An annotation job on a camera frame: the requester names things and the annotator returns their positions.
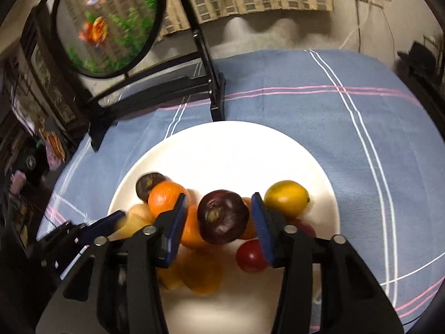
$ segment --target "round mirror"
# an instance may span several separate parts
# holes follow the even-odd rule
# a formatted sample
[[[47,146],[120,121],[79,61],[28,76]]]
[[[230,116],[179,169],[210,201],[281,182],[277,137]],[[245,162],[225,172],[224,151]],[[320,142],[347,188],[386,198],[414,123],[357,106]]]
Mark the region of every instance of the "round mirror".
[[[71,68],[111,78],[148,53],[164,13],[165,0],[55,0],[52,30]]]

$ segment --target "dark purple fruit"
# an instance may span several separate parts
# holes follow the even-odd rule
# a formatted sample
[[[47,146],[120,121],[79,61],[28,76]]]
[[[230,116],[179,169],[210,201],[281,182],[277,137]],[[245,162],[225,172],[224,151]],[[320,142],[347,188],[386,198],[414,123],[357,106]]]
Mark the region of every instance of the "dark purple fruit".
[[[148,196],[158,183],[165,181],[167,178],[158,173],[158,172],[150,172],[146,175],[141,176],[136,182],[136,194],[137,196],[144,202],[148,201]]]
[[[197,207],[201,237],[210,244],[227,244],[239,238],[249,221],[249,209],[240,195],[216,190],[205,195]]]

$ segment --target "black mirror stand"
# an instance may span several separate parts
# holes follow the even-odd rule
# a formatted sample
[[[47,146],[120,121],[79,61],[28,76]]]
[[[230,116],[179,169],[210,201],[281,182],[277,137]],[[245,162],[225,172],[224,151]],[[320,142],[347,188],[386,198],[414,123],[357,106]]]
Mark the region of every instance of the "black mirror stand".
[[[190,94],[207,91],[211,101],[210,112],[212,120],[224,120],[224,89],[226,79],[223,73],[219,72],[213,64],[209,48],[190,0],[181,0],[181,3],[190,23],[197,51],[183,57],[178,57],[163,63],[159,63],[153,67],[132,75],[131,77],[126,75],[125,79],[121,83],[118,83],[101,94],[92,97],[84,109],[87,111],[86,115],[90,117],[89,133],[91,137],[91,146],[94,151],[99,150],[108,128],[110,128],[114,121],[121,119],[128,114],[146,109],[150,106],[165,103],[173,99],[182,98]],[[205,75],[196,78],[180,77],[173,81],[161,83],[137,92],[130,97],[126,97],[125,99],[122,99],[121,101],[108,107],[103,108],[98,104],[99,100],[128,84],[136,82],[139,79],[147,77],[153,73],[160,72],[195,59],[202,60]]]

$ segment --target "metal screw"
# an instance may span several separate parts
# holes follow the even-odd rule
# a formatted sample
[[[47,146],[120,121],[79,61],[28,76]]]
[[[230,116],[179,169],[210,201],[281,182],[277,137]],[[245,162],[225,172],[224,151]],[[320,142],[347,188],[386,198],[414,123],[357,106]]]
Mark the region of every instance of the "metal screw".
[[[346,239],[342,235],[335,235],[334,241],[336,244],[343,245],[346,242]]]
[[[94,244],[96,246],[102,246],[102,245],[105,245],[107,243],[107,241],[108,241],[108,239],[106,237],[99,236],[94,239]]]
[[[286,225],[284,226],[285,233],[297,233],[298,229],[294,225]]]
[[[156,227],[154,226],[145,226],[142,229],[142,232],[144,233],[144,235],[152,235],[156,232]]]

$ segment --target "orange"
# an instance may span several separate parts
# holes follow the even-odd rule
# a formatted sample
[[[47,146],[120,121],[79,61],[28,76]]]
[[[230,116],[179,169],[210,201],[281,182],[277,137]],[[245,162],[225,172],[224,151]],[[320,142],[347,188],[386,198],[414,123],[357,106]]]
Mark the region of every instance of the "orange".
[[[255,230],[255,224],[253,222],[253,217],[252,214],[250,212],[251,210],[251,199],[248,197],[243,197],[243,201],[246,204],[246,206],[249,208],[249,220],[248,220],[248,224],[246,226],[246,229],[244,230],[243,234],[239,237],[241,240],[250,240],[250,239],[254,239],[257,234],[256,234],[256,230]]]
[[[219,291],[223,282],[223,267],[210,253],[187,250],[181,257],[182,280],[198,295],[210,295]]]
[[[181,193],[185,193],[190,202],[190,194],[180,184],[164,181],[154,186],[148,196],[148,207],[152,216],[157,218],[161,213],[173,210]]]
[[[208,243],[204,241],[199,233],[199,223],[197,220],[197,206],[191,204],[187,211],[187,220],[182,233],[181,244],[190,249],[199,249],[207,246]]]

